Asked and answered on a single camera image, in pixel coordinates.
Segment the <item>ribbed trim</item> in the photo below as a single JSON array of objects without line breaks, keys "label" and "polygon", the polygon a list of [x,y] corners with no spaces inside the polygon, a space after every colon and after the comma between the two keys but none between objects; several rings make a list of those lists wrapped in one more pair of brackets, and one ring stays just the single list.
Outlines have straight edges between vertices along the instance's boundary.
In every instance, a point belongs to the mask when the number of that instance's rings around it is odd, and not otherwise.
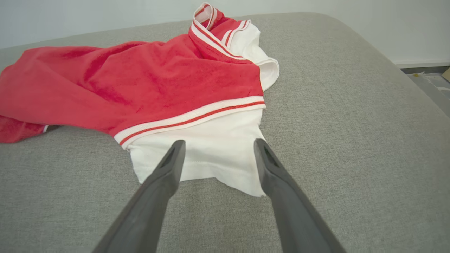
[{"label": "ribbed trim", "polygon": [[250,96],[240,99],[224,100],[202,106],[176,117],[129,127],[117,133],[114,136],[114,139],[122,146],[123,149],[127,149],[130,143],[142,136],[192,127],[227,114],[259,108],[266,108],[262,96]]},{"label": "ribbed trim", "polygon": [[[217,16],[217,11],[214,9],[214,7],[210,6],[207,3],[203,3],[196,11],[199,12],[200,10],[204,9],[205,6],[208,5],[209,7],[211,7],[211,18],[216,18]],[[210,22],[208,24],[208,26],[212,25],[214,23],[214,19],[210,19]],[[220,53],[236,59],[236,60],[246,60],[244,59],[242,56],[239,55],[234,55],[232,53],[230,53],[230,51],[228,50],[228,48],[225,46],[225,44],[223,44],[219,39],[217,39],[208,29],[206,29],[196,18],[194,15],[194,18],[192,20],[192,24],[191,24],[191,30],[194,33],[194,35],[196,37],[198,37],[200,40],[204,41],[205,43],[207,43],[208,45],[210,45],[211,47],[213,47],[214,49],[216,49],[217,51],[219,51]]]},{"label": "ribbed trim", "polygon": [[251,20],[241,21],[238,28],[231,30],[230,33],[228,33],[226,39],[224,36],[224,39],[225,39],[224,44],[227,46],[227,48],[230,48],[230,43],[231,43],[231,40],[233,39],[234,34],[238,31],[245,30],[248,27],[248,25],[251,23],[252,23]]}]

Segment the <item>red fabric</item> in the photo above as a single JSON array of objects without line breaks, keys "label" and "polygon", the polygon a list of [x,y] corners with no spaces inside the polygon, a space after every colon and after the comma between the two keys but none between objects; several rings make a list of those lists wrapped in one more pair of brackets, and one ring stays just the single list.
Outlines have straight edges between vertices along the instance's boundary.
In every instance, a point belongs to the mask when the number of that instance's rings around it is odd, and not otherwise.
[{"label": "red fabric", "polygon": [[[214,22],[213,34],[239,24],[219,12]],[[38,134],[35,124],[114,136],[217,101],[262,96],[259,71],[248,60],[218,53],[192,31],[167,43],[27,50],[0,75],[0,142]]]},{"label": "red fabric", "polygon": [[45,126],[0,116],[0,142],[13,143],[41,134]]}]

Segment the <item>gray upholstered surface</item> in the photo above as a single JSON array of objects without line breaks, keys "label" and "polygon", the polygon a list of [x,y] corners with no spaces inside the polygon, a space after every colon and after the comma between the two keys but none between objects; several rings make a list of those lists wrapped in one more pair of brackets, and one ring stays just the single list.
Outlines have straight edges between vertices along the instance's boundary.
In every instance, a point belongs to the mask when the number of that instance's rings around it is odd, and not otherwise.
[{"label": "gray upholstered surface", "polygon": [[[450,248],[450,119],[350,28],[320,14],[251,16],[281,66],[261,129],[343,246]],[[0,50],[166,41],[188,22]],[[0,145],[0,251],[89,251],[138,188],[129,155],[104,134],[62,127]],[[280,251],[268,198],[214,179],[181,183],[159,250]]]}]

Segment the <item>garment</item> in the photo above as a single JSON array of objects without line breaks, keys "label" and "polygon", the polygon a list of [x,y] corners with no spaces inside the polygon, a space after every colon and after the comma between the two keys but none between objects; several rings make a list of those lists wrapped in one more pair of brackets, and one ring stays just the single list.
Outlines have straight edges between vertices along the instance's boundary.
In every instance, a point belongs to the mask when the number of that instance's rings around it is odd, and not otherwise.
[{"label": "garment", "polygon": [[[0,141],[40,134],[47,125],[96,129],[131,152],[143,182],[174,138],[185,139],[186,162],[203,165],[185,163],[182,180],[216,177],[263,195],[259,183],[248,187],[257,174],[249,150],[262,137],[262,92],[279,67],[258,44],[250,20],[235,21],[204,3],[188,34],[166,43],[27,50],[0,75]],[[244,142],[247,152],[236,158]],[[211,146],[233,152],[221,156],[230,156],[226,162]]]}]

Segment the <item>white sleeve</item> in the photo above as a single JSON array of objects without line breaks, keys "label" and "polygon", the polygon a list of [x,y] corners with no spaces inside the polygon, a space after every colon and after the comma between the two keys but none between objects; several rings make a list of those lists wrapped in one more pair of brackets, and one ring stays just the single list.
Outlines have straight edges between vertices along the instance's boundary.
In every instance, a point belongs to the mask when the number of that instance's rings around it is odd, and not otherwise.
[{"label": "white sleeve", "polygon": [[250,20],[244,30],[236,31],[231,38],[229,49],[231,53],[241,55],[259,66],[262,90],[269,89],[279,76],[277,60],[267,56],[259,47],[261,32]]}]

